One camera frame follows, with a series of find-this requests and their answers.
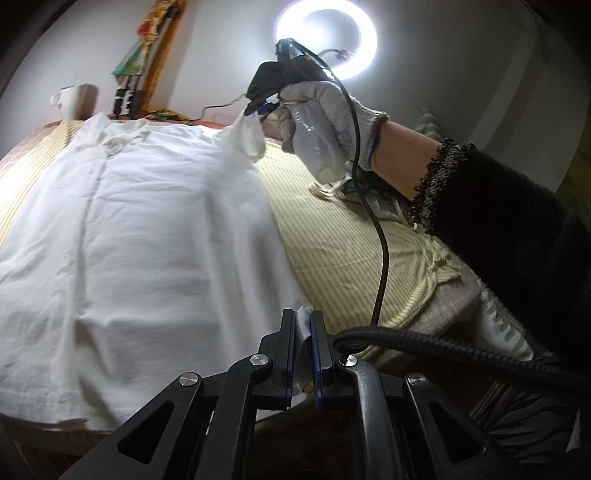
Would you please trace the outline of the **right gloved hand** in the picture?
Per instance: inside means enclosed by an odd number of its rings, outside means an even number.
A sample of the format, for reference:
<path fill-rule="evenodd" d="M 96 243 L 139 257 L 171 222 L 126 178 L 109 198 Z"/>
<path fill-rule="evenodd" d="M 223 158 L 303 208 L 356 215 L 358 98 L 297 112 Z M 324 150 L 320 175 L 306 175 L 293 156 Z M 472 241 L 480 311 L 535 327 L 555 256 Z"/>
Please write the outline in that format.
<path fill-rule="evenodd" d="M 370 109 L 331 82 L 290 84 L 280 91 L 283 150 L 294 153 L 322 183 L 340 180 L 356 162 L 372 169 L 387 113 Z"/>

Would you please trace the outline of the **right forearm black sleeve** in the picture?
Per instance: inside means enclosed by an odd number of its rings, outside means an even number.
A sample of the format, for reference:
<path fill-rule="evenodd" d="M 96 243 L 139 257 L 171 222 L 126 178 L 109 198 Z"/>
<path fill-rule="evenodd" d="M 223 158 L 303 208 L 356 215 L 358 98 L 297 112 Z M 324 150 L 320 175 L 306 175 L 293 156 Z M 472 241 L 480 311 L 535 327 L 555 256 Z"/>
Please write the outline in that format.
<path fill-rule="evenodd" d="M 542 347 L 590 361 L 590 231 L 548 189 L 480 152 L 380 125 L 370 166 Z"/>

